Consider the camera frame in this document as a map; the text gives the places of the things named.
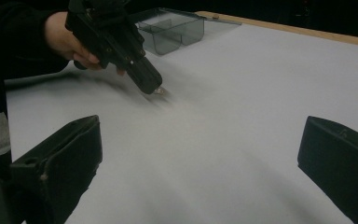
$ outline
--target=table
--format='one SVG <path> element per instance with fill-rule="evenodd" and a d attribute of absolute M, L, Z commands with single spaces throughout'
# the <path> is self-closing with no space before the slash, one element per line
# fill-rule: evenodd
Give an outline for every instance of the table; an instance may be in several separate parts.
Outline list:
<path fill-rule="evenodd" d="M 163 97 L 113 65 L 7 82 L 14 159 L 100 117 L 103 162 L 67 223 L 351 223 L 296 156 L 308 116 L 358 131 L 358 45 L 206 22 L 200 42 L 146 56 Z"/>

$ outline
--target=white table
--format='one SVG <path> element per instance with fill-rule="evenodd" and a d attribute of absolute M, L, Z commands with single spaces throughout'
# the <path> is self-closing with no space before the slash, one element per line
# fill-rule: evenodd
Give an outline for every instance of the white table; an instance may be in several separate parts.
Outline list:
<path fill-rule="evenodd" d="M 99 115 L 103 162 L 67 223 L 351 223 L 297 168 L 307 116 L 358 131 L 358 46 L 206 23 L 202 41 L 147 58 L 165 96 L 110 65 L 10 81 L 14 159 Z"/>

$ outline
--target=wooden strip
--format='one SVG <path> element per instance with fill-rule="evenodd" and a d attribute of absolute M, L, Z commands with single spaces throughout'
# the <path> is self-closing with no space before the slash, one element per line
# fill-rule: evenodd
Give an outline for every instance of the wooden strip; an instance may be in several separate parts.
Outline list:
<path fill-rule="evenodd" d="M 335 40 L 335 41 L 358 45 L 358 37 L 357 36 L 340 35 L 340 34 L 328 33 L 328 32 L 323 32 L 323 31 L 299 28 L 299 27 L 295 27 L 295 26 L 282 25 L 282 24 L 273 23 L 273 22 L 250 20 L 250 19 L 245 19 L 245 18 L 241 18 L 241 17 L 228 16 L 228 15 L 218 14 L 218 13 L 213 13 L 213 12 L 208 12 L 208 11 L 199 11 L 196 13 L 200 16 L 208 17 L 208 18 L 219 18 L 221 20 L 227 20 L 227 21 L 238 21 L 238 22 L 241 22 L 244 24 L 266 27 L 266 28 L 274 29 L 274 30 L 281 30 L 281 31 L 296 33 L 296 34 L 300 34 L 300 35 L 311 35 L 311 36 L 316 36 L 316 37 L 320 37 L 320 38 L 324 38 L 324 39 L 330 39 L 330 40 Z"/>

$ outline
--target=clear plastic box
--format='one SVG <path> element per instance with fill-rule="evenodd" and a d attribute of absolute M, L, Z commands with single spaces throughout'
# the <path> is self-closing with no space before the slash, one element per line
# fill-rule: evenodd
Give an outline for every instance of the clear plastic box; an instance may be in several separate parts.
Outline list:
<path fill-rule="evenodd" d="M 204 19 L 196 14 L 158 7 L 131 15 L 139 33 L 144 37 L 144 48 L 163 55 L 190 45 L 204 36 Z"/>

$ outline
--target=human hand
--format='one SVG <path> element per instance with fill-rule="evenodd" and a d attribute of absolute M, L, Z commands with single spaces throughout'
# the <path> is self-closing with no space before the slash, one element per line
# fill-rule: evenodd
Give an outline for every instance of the human hand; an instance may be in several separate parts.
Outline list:
<path fill-rule="evenodd" d="M 66 60 L 78 61 L 91 70 L 102 69 L 100 60 L 65 28 L 66 15 L 67 12 L 57 12 L 46 20 L 45 38 L 48 46 Z"/>

